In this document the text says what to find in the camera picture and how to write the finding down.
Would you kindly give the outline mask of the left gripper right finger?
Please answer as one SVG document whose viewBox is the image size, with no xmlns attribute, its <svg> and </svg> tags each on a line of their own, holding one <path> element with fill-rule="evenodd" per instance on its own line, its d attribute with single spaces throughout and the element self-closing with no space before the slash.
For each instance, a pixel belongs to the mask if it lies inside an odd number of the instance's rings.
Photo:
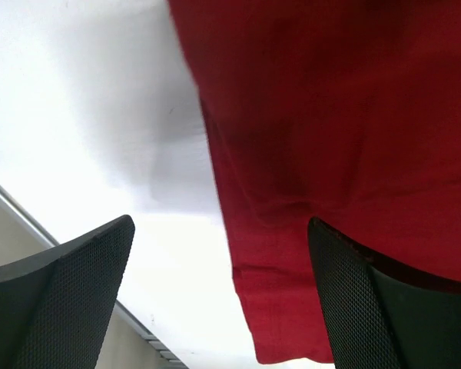
<svg viewBox="0 0 461 369">
<path fill-rule="evenodd" d="M 307 239 L 337 368 L 461 368 L 461 282 L 367 248 L 318 218 Z"/>
</svg>

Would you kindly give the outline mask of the dark red t shirt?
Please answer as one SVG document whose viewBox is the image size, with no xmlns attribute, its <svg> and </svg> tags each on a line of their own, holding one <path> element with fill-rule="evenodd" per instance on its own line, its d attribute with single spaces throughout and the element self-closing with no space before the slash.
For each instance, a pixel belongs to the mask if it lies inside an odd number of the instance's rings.
<svg viewBox="0 0 461 369">
<path fill-rule="evenodd" d="M 257 360 L 333 360 L 319 218 L 461 281 L 461 1 L 172 1 Z"/>
</svg>

